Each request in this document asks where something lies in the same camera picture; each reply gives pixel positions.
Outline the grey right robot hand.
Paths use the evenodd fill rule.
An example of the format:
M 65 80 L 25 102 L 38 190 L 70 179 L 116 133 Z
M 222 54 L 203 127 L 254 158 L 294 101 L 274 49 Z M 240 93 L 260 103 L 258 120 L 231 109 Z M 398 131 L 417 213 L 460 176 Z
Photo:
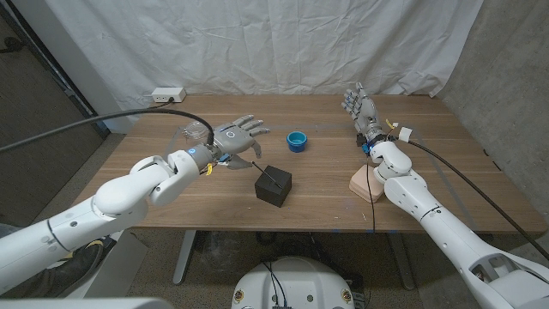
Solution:
M 346 91 L 341 106 L 353 121 L 360 136 L 360 145 L 373 147 L 384 141 L 386 134 L 379 120 L 374 101 L 368 96 L 360 82 L 357 82 L 355 87 L 355 90 L 348 89 Z

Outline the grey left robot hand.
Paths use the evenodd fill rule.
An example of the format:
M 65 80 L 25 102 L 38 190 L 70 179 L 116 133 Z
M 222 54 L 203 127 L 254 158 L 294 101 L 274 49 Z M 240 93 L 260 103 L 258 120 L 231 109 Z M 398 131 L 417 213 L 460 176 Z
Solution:
M 263 127 L 262 124 L 262 120 L 255 120 L 254 116 L 249 114 L 216 127 L 214 129 L 215 160 L 232 170 L 252 167 L 252 163 L 242 159 L 239 154 L 252 148 L 257 159 L 262 157 L 261 145 L 255 137 L 270 132 L 270 129 Z

